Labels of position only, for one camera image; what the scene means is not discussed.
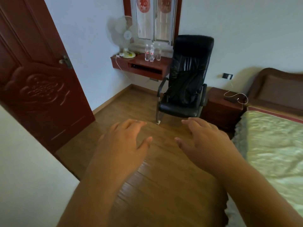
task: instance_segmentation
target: headboard panel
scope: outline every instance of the headboard panel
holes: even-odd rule
[[[249,89],[248,104],[302,116],[303,74],[263,69]]]

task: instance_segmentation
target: red wooden shelf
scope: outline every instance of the red wooden shelf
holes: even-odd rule
[[[145,61],[144,53],[137,54],[134,58],[111,57],[113,68],[132,72],[141,76],[147,76],[157,80],[163,80],[169,74],[172,58],[161,57],[160,61]]]

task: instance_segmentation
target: chair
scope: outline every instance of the chair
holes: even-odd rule
[[[160,124],[164,114],[181,118],[200,117],[202,108],[205,106],[207,84],[204,84],[204,79],[213,46],[214,38],[212,37],[179,35],[176,38],[169,79],[166,77],[161,82],[157,92],[157,124]],[[198,91],[195,93],[195,100],[189,106],[184,107],[176,102],[171,102],[166,97],[161,98],[162,87],[166,80],[169,80],[170,88],[172,82],[177,78],[180,78],[180,76],[186,72],[199,72],[202,75],[200,83],[198,83]]]

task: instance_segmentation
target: plastic bottle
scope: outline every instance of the plastic bottle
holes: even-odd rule
[[[146,44],[145,46],[145,60],[149,61],[149,45]]]
[[[159,61],[161,60],[161,45],[157,44],[157,47],[155,48],[155,55],[156,55],[156,60]]]
[[[154,61],[154,43],[152,43],[151,49],[149,50],[149,61],[150,62]]]

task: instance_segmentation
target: carved door panel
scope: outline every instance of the carved door panel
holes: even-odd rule
[[[0,103],[51,153],[95,118],[44,0],[0,0]]]

